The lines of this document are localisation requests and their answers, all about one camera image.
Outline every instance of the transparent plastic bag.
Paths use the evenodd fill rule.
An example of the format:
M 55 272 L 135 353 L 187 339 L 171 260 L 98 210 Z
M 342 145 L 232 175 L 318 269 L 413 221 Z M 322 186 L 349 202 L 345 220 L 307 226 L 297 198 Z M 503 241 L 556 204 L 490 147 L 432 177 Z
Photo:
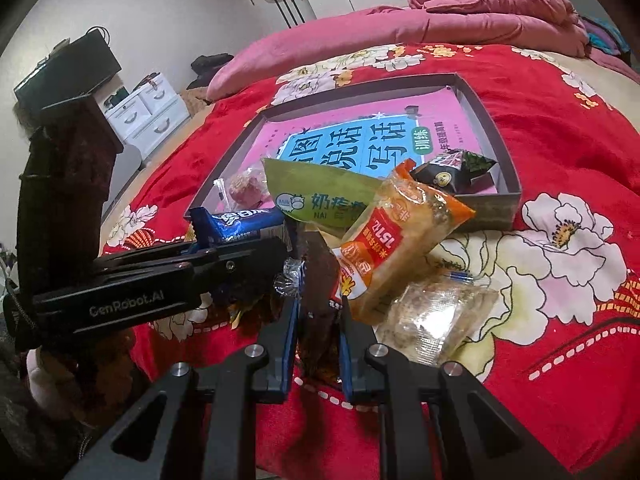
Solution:
M 287 258 L 282 267 L 282 273 L 273 280 L 274 290 L 281 296 L 294 297 L 300 293 L 300 279 L 302 278 L 302 260 Z
M 217 178 L 213 186 L 224 206 L 224 213 L 256 209 L 271 200 L 267 177 L 261 162 L 228 178 Z
M 436 366 L 489 315 L 498 293 L 456 273 L 409 284 L 378 326 L 376 337 L 409 360 Z

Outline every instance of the wall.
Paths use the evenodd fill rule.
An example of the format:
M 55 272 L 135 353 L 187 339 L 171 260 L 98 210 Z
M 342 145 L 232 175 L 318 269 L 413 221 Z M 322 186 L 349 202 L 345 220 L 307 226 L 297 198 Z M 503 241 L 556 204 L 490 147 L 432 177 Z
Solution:
M 195 78 L 190 63 L 200 54 L 234 54 L 284 28 L 266 19 L 277 12 L 255 12 L 249 0 L 40 0 L 0 57 L 0 240 L 15 245 L 18 175 L 28 156 L 13 88 L 59 41 L 102 25 L 111 33 L 127 89 L 148 73 L 163 72 L 179 91 Z

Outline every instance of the food wrapper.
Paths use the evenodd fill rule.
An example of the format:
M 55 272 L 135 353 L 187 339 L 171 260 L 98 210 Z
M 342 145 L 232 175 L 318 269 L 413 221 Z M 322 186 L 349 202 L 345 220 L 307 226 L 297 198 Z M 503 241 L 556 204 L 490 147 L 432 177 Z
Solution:
M 386 295 L 409 283 L 423 255 L 475 212 L 409 175 L 412 160 L 399 164 L 334 250 L 340 291 L 355 319 L 376 325 L 388 311 Z
M 277 208 L 249 209 L 212 215 L 203 207 L 189 210 L 198 248 L 246 240 L 280 238 L 291 250 L 289 231 L 284 215 Z
M 373 200 L 380 180 L 353 171 L 264 158 L 267 186 L 285 214 L 342 237 Z
M 447 193 L 463 194 L 472 188 L 472 181 L 488 173 L 496 164 L 484 155 L 467 150 L 449 150 L 437 155 L 412 171 L 412 177 Z
M 271 315 L 273 319 L 280 319 L 285 298 L 295 298 L 300 294 L 304 262 L 287 258 L 282 267 L 282 273 L 273 280 L 271 288 Z
M 409 360 L 437 366 L 450 360 L 489 315 L 498 293 L 455 274 L 409 284 L 378 326 L 379 342 Z
M 341 304 L 334 293 L 340 267 L 319 232 L 298 233 L 298 254 L 308 277 L 302 285 L 298 355 L 306 375 L 314 376 L 337 348 L 337 319 Z
M 269 202 L 267 177 L 261 163 L 228 178 L 217 178 L 213 186 L 223 203 L 223 212 L 255 209 Z

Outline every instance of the red bedspread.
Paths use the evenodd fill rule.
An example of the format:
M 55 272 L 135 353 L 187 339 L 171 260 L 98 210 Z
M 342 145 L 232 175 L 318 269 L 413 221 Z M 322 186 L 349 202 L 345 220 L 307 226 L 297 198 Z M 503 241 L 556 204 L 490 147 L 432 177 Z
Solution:
M 460 360 L 563 464 L 585 468 L 640 421 L 638 133 L 585 81 L 535 51 L 392 45 L 344 58 L 218 102 L 123 213 L 106 250 L 183 235 L 182 215 L 203 179 L 272 102 L 457 72 L 494 118 L 524 190 L 514 232 L 459 235 L 433 253 L 501 292 Z M 137 327 L 132 355 L 152 379 L 176 361 L 217 363 L 254 340 L 251 320 L 231 331 L 193 310 Z M 289 480 L 377 478 L 375 413 L 327 386 L 294 381 L 283 406 L 258 407 L 258 466 Z

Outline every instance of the floral pattern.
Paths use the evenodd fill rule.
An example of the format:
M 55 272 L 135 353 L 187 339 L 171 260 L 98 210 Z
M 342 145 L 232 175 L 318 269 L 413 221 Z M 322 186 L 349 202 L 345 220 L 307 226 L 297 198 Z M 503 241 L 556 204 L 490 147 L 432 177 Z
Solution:
M 373 66 L 376 68 L 384 68 L 387 72 L 394 72 L 396 70 L 404 70 L 410 66 L 420 64 L 421 61 L 424 61 L 424 56 L 422 54 L 414 54 L 413 56 L 394 57 L 392 59 L 380 61 L 374 63 Z
M 202 304 L 198 308 L 155 320 L 153 322 L 154 329 L 162 337 L 169 340 L 175 336 L 178 341 L 184 341 L 193 335 L 193 324 L 204 323 L 209 315 L 209 307 L 212 305 L 210 294 L 201 294 L 200 298 Z
M 471 52 L 470 48 L 465 48 L 464 45 L 457 45 L 458 48 L 462 48 L 463 52 Z M 424 50 L 418 49 L 418 52 L 422 52 L 424 54 L 431 54 L 433 57 L 453 57 L 457 53 L 453 51 L 452 48 L 444 45 L 425 45 Z
M 352 54 L 336 56 L 312 65 L 295 68 L 276 80 L 276 84 L 285 84 L 278 88 L 278 92 L 271 104 L 278 105 L 293 101 L 293 99 L 348 85 L 351 83 L 353 70 L 356 68 L 364 66 L 386 68 L 386 65 L 379 66 L 380 62 L 392 62 L 393 60 L 401 59 L 395 64 L 389 65 L 391 69 L 388 69 L 388 71 L 392 72 L 393 70 L 402 70 L 402 68 L 419 63 L 419 60 L 412 59 L 415 56 L 401 57 L 404 54 L 404 50 L 404 46 L 395 44 L 373 46 Z M 394 56 L 391 60 L 389 60 L 390 53 L 393 53 Z
M 545 54 L 544 52 L 539 52 L 537 50 L 530 50 L 526 48 L 517 48 L 515 46 L 512 46 L 511 50 L 519 53 L 521 56 L 529 57 L 531 59 L 541 59 L 559 68 L 560 70 L 562 70 L 562 72 L 564 72 L 562 74 L 562 80 L 572 88 L 577 88 L 579 90 L 579 92 L 574 94 L 578 99 L 586 102 L 586 101 L 589 101 L 587 98 L 598 96 L 600 99 L 602 99 L 602 102 L 607 105 L 607 108 L 609 110 L 613 110 L 611 105 L 607 103 L 604 97 L 602 97 L 601 95 L 598 95 L 598 93 L 575 72 L 572 72 L 567 67 L 564 67 L 561 64 L 559 64 L 556 61 L 556 58 L 550 56 L 549 54 Z M 580 105 L 583 108 L 587 108 L 587 110 L 590 110 L 591 108 L 596 107 L 598 103 L 595 101 L 589 101 L 586 104 L 580 103 Z
M 546 193 L 522 207 L 529 228 L 480 231 L 444 240 L 430 254 L 434 263 L 466 270 L 500 296 L 488 319 L 456 354 L 480 380 L 494 362 L 494 338 L 529 345 L 548 320 L 590 325 L 596 301 L 611 300 L 626 279 L 613 225 L 580 197 Z
M 549 54 L 545 54 L 544 52 L 539 52 L 537 50 L 532 50 L 530 48 L 517 48 L 516 46 L 512 46 L 511 50 L 513 52 L 519 53 L 521 56 L 528 57 L 529 59 L 541 59 L 542 61 L 546 61 L 553 66 L 557 66 L 563 72 L 567 72 L 565 68 L 562 68 L 561 65 L 556 61 L 555 57 L 550 56 Z
M 127 206 L 120 215 L 118 222 L 111 230 L 109 238 L 107 239 L 107 245 L 109 247 L 121 246 L 129 235 L 133 234 L 138 229 L 143 228 L 157 212 L 157 205 L 145 205 L 136 211 L 132 211 L 131 207 Z
M 583 79 L 577 76 L 574 72 L 569 72 L 568 74 L 562 74 L 562 80 L 567 83 L 569 86 L 577 88 L 580 93 L 586 95 L 587 97 L 593 97 L 596 95 L 596 91 L 591 88 Z

